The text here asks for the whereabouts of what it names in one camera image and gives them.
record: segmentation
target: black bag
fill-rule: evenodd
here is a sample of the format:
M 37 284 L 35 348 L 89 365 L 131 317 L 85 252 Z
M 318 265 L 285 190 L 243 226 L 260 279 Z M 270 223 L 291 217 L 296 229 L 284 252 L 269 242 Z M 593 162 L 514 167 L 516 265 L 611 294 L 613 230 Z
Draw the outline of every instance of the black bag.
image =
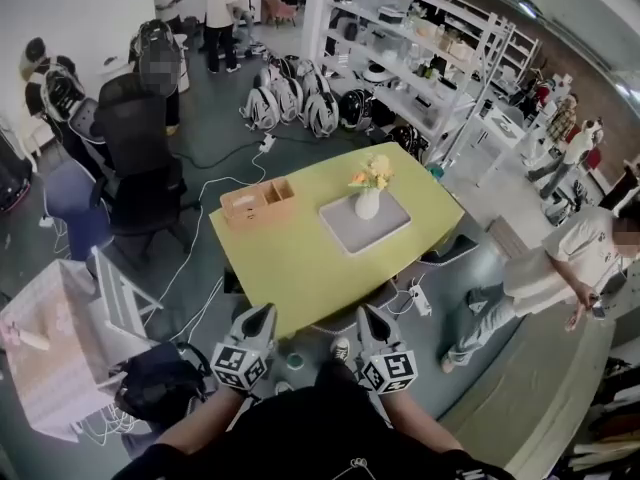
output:
M 200 360 L 196 368 L 180 357 L 191 350 Z M 139 420 L 168 428 L 187 414 L 193 397 L 204 401 L 204 377 L 213 375 L 205 356 L 188 343 L 162 343 L 130 359 L 127 376 L 115 396 L 116 406 Z

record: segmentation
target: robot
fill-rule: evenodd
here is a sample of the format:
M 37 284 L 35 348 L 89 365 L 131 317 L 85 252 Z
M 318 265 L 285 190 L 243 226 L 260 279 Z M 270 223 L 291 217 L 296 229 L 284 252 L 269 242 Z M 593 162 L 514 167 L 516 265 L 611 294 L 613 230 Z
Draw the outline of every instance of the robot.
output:
M 276 317 L 275 306 L 267 304 L 252 308 L 235 320 L 224 341 L 216 345 L 211 362 L 221 384 L 250 391 L 267 372 Z M 407 389 L 418 378 L 418 368 L 398 324 L 370 305 L 358 308 L 357 321 L 362 344 L 357 361 L 361 376 L 378 394 Z

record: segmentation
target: white shirt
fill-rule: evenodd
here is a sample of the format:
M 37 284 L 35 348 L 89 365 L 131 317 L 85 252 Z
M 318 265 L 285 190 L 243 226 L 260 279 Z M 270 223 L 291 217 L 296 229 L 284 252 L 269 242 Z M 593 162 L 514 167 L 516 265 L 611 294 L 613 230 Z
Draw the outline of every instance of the white shirt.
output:
M 238 0 L 207 0 L 207 27 L 223 28 L 233 25 L 233 16 L 229 13 L 228 4 Z
M 601 289 L 619 256 L 613 243 L 613 213 L 588 206 L 552 232 L 542 245 L 505 266 L 504 292 L 520 317 L 573 297 L 547 254 L 571 265 L 583 283 Z
M 575 165 L 580 161 L 580 157 L 585 151 L 591 151 L 593 149 L 595 146 L 593 135 L 598 131 L 598 126 L 599 125 L 594 125 L 591 128 L 587 128 L 586 121 L 582 123 L 582 131 L 578 132 L 567 145 L 562 163 Z
M 161 5 L 162 7 L 166 7 L 173 1 L 174 0 L 156 0 L 156 5 Z M 177 18 L 178 16 L 180 16 L 180 11 L 178 10 L 177 4 L 173 5 L 172 7 L 169 7 L 168 9 L 165 9 L 164 11 L 158 11 L 158 17 L 162 21 L 170 21 L 174 18 Z

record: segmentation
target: black office chair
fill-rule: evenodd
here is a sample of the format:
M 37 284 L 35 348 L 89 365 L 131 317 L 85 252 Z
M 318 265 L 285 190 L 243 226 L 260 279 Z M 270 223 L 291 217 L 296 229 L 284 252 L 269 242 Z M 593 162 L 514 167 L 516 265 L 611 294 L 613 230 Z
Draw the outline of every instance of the black office chair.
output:
M 199 201 L 181 203 L 187 188 L 182 163 L 171 155 L 165 129 L 165 98 L 147 92 L 135 73 L 121 75 L 100 90 L 96 133 L 105 139 L 120 184 L 116 196 L 106 196 L 111 206 L 111 229 L 116 236 L 146 235 L 141 257 L 158 231 L 167 230 L 191 251 L 191 239 L 180 222 L 189 208 L 200 210 Z M 104 196 L 101 180 L 93 201 Z

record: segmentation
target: hand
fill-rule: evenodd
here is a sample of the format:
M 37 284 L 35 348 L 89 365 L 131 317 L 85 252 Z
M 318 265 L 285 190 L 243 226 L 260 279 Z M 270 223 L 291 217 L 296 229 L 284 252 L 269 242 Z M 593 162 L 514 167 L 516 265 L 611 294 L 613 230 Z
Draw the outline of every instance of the hand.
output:
M 578 302 L 587 310 L 590 310 L 598 300 L 598 294 L 588 284 L 578 282 L 578 284 L 572 288 L 576 293 L 576 297 L 578 297 Z
M 567 332 L 575 331 L 576 327 L 578 327 L 578 322 L 580 322 L 580 319 L 584 314 L 584 311 L 584 306 L 582 304 L 578 304 L 577 309 L 573 312 L 571 318 L 569 318 L 569 320 L 567 320 L 567 323 L 564 325 L 564 330 Z

